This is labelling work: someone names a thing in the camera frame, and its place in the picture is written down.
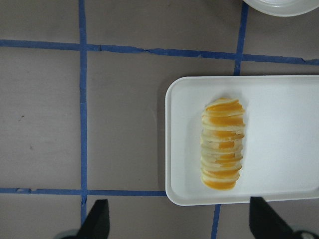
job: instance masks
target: black object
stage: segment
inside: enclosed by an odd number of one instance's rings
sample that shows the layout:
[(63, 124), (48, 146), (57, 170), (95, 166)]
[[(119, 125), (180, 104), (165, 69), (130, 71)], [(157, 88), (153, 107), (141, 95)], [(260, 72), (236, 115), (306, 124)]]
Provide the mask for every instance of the black object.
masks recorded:
[(110, 232), (108, 200), (97, 200), (76, 236), (63, 239), (107, 239)]
[(256, 239), (319, 239), (311, 232), (294, 232), (262, 197), (250, 198), (249, 228)]

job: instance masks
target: rectangular plate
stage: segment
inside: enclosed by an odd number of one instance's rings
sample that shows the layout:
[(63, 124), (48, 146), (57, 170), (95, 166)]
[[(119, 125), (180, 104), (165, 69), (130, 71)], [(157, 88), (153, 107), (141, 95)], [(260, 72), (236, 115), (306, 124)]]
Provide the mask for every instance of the rectangular plate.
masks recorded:
[[(201, 113), (219, 97), (244, 115), (243, 167), (234, 189), (200, 180)], [(169, 199), (183, 206), (319, 198), (319, 76), (183, 77), (165, 98)]]

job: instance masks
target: gray tile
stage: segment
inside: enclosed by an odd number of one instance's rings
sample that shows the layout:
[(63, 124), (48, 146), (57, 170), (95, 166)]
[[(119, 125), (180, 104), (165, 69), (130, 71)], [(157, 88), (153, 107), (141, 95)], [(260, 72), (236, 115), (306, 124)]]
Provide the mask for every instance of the gray tile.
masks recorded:
[(319, 8), (294, 17), (276, 17), (249, 8), (245, 54), (319, 58)]
[(78, 2), (2, 0), (1, 39), (79, 42)]
[(181, 207), (167, 197), (89, 196), (87, 211), (97, 199), (109, 200), (109, 239), (210, 238), (214, 206)]
[(1, 194), (1, 238), (60, 239), (79, 229), (80, 205), (80, 196)]
[[(294, 230), (318, 231), (319, 199), (270, 202), (271, 207)], [(249, 204), (222, 205), (217, 238), (253, 239), (249, 230)]]
[(241, 1), (86, 1), (88, 42), (236, 52)]
[(231, 75), (233, 61), (88, 53), (89, 189), (164, 190), (164, 98), (182, 76)]
[(79, 52), (0, 55), (0, 187), (79, 188)]
[(241, 75), (311, 75), (319, 74), (319, 66), (243, 61)]

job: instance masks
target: blue grid line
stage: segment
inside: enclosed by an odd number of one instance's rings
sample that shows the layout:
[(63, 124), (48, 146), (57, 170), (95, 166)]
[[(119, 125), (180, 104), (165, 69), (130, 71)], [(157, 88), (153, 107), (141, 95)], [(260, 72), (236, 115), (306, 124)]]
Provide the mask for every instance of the blue grid line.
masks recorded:
[(239, 27), (236, 58), (235, 58), (234, 76), (239, 76), (240, 74), (240, 66), (241, 66), (241, 61), (243, 58), (243, 50), (244, 50), (244, 43), (245, 43), (248, 9), (249, 9), (248, 5), (245, 2), (242, 2), (240, 27)]
[(87, 201), (87, 103), (86, 103), (86, 73), (87, 73), (87, 40), (84, 0), (79, 0), (79, 30), (80, 30), (80, 116), (81, 116), (81, 224), (86, 219)]
[(91, 196), (149, 196), (166, 197), (165, 191), (88, 190)]
[(77, 189), (30, 189), (30, 188), (0, 188), (0, 194), (49, 194), (49, 195), (81, 195)]
[(211, 229), (211, 239), (217, 238), (217, 229), (218, 229), (218, 221), (219, 221), (219, 214), (220, 214), (220, 204), (215, 205), (214, 211), (214, 218), (213, 218), (213, 226)]
[[(0, 47), (80, 51), (80, 44), (77, 44), (77, 43), (45, 42), (45, 41), (0, 40)], [(138, 48), (133, 46), (94, 45), (94, 44), (87, 44), (87, 51), (108, 51), (108, 52), (114, 52), (114, 53), (128, 53), (128, 54), (149, 53), (149, 54), (163, 55), (163, 56), (202, 57), (202, 58), (209, 58), (209, 59), (226, 59), (226, 60), (235, 60), (236, 57), (238, 57), (237, 56), (238, 54), (229, 53), (229, 52), (161, 49), (161, 48), (143, 49), (143, 48)], [(303, 58), (287, 57), (287, 56), (242, 54), (241, 60), (254, 61), (254, 62), (298, 64), (298, 65), (319, 65), (319, 59), (304, 60)]]

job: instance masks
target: white tray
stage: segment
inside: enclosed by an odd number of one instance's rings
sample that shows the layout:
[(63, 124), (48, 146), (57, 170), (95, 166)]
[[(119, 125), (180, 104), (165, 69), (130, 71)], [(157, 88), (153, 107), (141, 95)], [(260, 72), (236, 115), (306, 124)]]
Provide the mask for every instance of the white tray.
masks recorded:
[[(200, 181), (201, 113), (219, 97), (246, 110), (240, 178), (217, 191)], [(319, 76), (183, 77), (165, 98), (169, 199), (183, 206), (319, 198)]]

